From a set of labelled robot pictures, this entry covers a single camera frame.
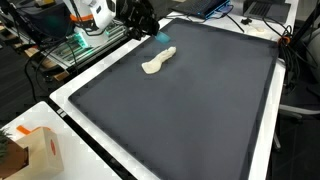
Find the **black mat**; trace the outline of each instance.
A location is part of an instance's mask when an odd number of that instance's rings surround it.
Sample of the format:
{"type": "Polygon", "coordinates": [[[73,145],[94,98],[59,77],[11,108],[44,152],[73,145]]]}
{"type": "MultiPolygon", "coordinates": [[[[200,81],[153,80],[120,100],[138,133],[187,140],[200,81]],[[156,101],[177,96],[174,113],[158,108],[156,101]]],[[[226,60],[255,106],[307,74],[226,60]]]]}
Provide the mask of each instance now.
{"type": "Polygon", "coordinates": [[[173,20],[71,102],[161,179],[246,179],[277,50],[274,43],[173,20]],[[141,63],[170,46],[146,75],[141,63]]]}

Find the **desk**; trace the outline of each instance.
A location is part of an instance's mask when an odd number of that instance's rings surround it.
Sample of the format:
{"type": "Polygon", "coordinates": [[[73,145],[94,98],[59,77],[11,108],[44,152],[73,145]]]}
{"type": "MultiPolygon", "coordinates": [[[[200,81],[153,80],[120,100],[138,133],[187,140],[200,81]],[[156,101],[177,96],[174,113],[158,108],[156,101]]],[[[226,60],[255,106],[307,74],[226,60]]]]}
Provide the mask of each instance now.
{"type": "Polygon", "coordinates": [[[13,140],[23,137],[15,129],[19,125],[29,130],[46,126],[57,134],[64,171],[53,180],[121,179],[45,102],[36,104],[4,126],[13,140]]]}
{"type": "MultiPolygon", "coordinates": [[[[292,3],[289,18],[287,24],[294,25],[295,14],[297,12],[298,0],[287,0],[288,3],[292,3]]],[[[240,3],[235,3],[235,11],[230,14],[237,22],[244,17],[239,15],[240,3]]],[[[165,26],[170,20],[163,19],[159,21],[160,27],[165,26]]],[[[204,23],[208,26],[227,29],[234,32],[241,32],[239,28],[233,24],[228,18],[219,20],[209,20],[204,23]]],[[[245,29],[246,34],[251,36],[257,36],[264,39],[274,40],[278,39],[277,35],[267,29],[267,26],[263,22],[253,20],[253,26],[263,27],[266,30],[265,34],[252,34],[249,26],[242,27],[245,29]]],[[[281,26],[272,24],[272,26],[282,32],[281,26]]],[[[117,159],[130,173],[132,173],[139,180],[158,179],[152,172],[138,162],[133,156],[127,153],[122,147],[120,147],[111,137],[101,131],[96,125],[94,125],[88,118],[86,118],[77,108],[75,108],[69,101],[68,97],[76,90],[81,88],[84,84],[96,77],[102,71],[107,69],[113,63],[125,56],[143,41],[149,37],[143,38],[141,41],[131,40],[119,49],[115,50],[112,54],[106,56],[101,61],[93,65],[91,68],[74,78],[69,83],[62,86],[60,89],[50,95],[50,98],[58,104],[72,119],[76,121],[88,134],[90,134],[95,140],[101,144],[115,159],[117,159]]],[[[258,135],[257,145],[253,156],[252,166],[250,170],[250,180],[264,179],[267,172],[269,155],[271,151],[272,139],[274,134],[274,128],[276,124],[276,117],[278,113],[278,107],[280,102],[281,90],[285,75],[285,67],[281,60],[276,63],[275,71],[273,74],[268,98],[266,101],[266,107],[261,122],[260,132],[258,135]]]]}

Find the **teal object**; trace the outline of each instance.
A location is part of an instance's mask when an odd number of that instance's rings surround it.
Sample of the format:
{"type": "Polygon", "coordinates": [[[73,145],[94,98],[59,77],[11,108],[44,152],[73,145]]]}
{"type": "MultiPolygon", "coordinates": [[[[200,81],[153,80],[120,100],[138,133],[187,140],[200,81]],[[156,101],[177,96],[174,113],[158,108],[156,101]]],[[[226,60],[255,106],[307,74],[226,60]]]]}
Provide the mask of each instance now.
{"type": "Polygon", "coordinates": [[[170,37],[168,35],[166,35],[165,33],[159,31],[157,36],[155,37],[157,41],[166,44],[170,41],[170,37]]]}

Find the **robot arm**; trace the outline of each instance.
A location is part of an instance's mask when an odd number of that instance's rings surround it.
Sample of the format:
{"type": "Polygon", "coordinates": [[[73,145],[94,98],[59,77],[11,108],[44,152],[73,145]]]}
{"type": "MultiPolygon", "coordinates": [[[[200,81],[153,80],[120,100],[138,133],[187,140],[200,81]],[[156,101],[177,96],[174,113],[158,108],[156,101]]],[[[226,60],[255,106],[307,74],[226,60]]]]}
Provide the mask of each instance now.
{"type": "Polygon", "coordinates": [[[108,41],[105,28],[117,19],[127,27],[127,35],[140,40],[145,35],[157,35],[159,24],[148,0],[64,0],[88,47],[108,41]]]}

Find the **floor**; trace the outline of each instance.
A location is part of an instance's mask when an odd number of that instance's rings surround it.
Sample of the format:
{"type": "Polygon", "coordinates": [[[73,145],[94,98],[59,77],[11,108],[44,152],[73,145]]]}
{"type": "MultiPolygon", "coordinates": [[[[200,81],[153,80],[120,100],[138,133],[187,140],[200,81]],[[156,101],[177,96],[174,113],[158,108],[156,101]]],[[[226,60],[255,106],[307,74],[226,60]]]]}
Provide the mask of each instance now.
{"type": "MultiPolygon", "coordinates": [[[[168,13],[167,8],[174,5],[170,0],[152,0],[159,16],[168,13]]],[[[23,72],[27,58],[17,55],[11,48],[0,50],[0,127],[34,105],[31,86],[23,72]]],[[[35,84],[35,73],[28,68],[35,84]]],[[[308,67],[302,67],[302,77],[297,89],[288,96],[283,96],[281,103],[299,107],[320,109],[319,98],[308,92],[307,87],[314,84],[308,67]]],[[[36,94],[41,100],[48,100],[48,95],[62,83],[44,84],[49,92],[36,87],[36,94]]],[[[281,152],[273,152],[269,173],[272,180],[320,180],[320,117],[304,117],[302,123],[281,116],[279,118],[279,139],[281,152]]]]}

